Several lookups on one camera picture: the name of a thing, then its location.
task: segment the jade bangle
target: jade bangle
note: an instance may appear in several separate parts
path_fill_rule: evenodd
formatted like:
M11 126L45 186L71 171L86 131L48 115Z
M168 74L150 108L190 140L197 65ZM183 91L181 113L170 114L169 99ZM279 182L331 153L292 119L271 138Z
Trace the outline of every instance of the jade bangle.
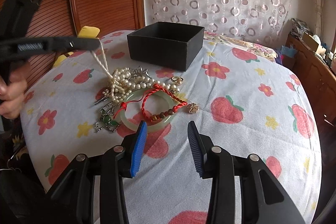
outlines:
M144 91L149 90L149 89L141 89L141 90L135 90L134 92L132 92L130 95L126 96L124 98L124 102L127 103L128 101L131 101L132 98L136 97L137 95L143 94ZM173 106L175 105L173 99L165 92L159 90L155 93L153 93L154 95L158 95L160 97L162 97L163 99L165 99L169 105L169 108L173 108ZM122 123L129 128L132 131L137 131L138 130L138 126L132 122L130 122L127 118L126 118L126 114L125 114L125 110L122 109L119 112L120 115L120 119L122 121ZM163 129L167 124L169 124L169 122L171 121L171 119L173 118L173 115L169 115L168 117L165 117L164 119L162 119L160 122L152 125L152 126L147 126L147 133L152 133L155 131L158 131L160 129Z

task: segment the gold flower charm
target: gold flower charm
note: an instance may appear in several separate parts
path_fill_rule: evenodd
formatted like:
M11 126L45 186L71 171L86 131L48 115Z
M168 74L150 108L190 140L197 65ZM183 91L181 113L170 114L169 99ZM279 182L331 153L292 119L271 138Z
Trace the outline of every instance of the gold flower charm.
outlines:
M187 105L187 109L188 109L189 113L194 114L198 111L199 107L195 103L191 103L191 104Z

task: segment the floral tablecloth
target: floral tablecloth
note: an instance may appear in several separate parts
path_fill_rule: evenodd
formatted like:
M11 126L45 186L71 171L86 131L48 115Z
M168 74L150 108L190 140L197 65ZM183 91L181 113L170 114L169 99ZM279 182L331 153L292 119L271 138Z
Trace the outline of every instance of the floral tablecloth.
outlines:
M258 154L310 223L320 191L321 153L313 113L298 78L246 47L206 40L186 72L133 61L128 33L101 38L110 70L141 65L161 81L181 76L179 97L200 108L196 114L179 111L165 128L148 135L140 171L134 179L124 180L130 223L205 223L211 180L200 179L195 171L187 138L190 120L231 154ZM105 129L95 133L104 104L94 103L105 86L106 77L90 53L75 52L28 91L22 127L46 190L77 154L102 154L132 133L123 125L112 134ZM153 97L147 110L163 111L165 103ZM126 116L139 123L140 105L128 107ZM236 223L241 219L239 196L236 179Z

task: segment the gold ring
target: gold ring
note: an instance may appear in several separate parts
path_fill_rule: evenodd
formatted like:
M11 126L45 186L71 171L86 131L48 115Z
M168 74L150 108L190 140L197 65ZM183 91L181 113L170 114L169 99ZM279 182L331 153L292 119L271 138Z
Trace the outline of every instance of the gold ring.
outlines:
M183 78L180 77L180 76L173 76L170 80L171 80L173 83L176 83L178 80L181 80L181 82L183 82Z

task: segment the red braided bracelet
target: red braided bracelet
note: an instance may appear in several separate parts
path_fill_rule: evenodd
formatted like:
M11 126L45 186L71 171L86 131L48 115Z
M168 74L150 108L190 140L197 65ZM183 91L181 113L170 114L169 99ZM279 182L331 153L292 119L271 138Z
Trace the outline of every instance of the red braided bracelet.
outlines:
M151 90L149 93L147 93L146 97L143 99L142 101L142 105L141 105L141 112L142 112L142 115L145 117L145 119L147 121L150 121L150 122L154 122L154 121L157 121L157 120L160 120L160 119L164 119L165 117L168 117L169 115L173 115L174 113L177 112L177 110L180 108L180 107L183 107L183 106L186 106L188 103L186 101L183 101L179 98L177 98L176 96L174 96L173 94L171 94L169 91L165 90L163 87L159 86L158 84L154 84L153 85L153 90ZM176 105L176 106L173 106L173 108L169 109L168 111L166 112L161 112L160 114L154 114L152 115L151 117L148 117L145 113L145 103L146 103L146 100L148 99L148 97L150 95L152 95L153 93L157 92L157 91L163 91L165 93L167 93L169 96L171 96L173 99L175 99L176 101L180 102L180 104Z

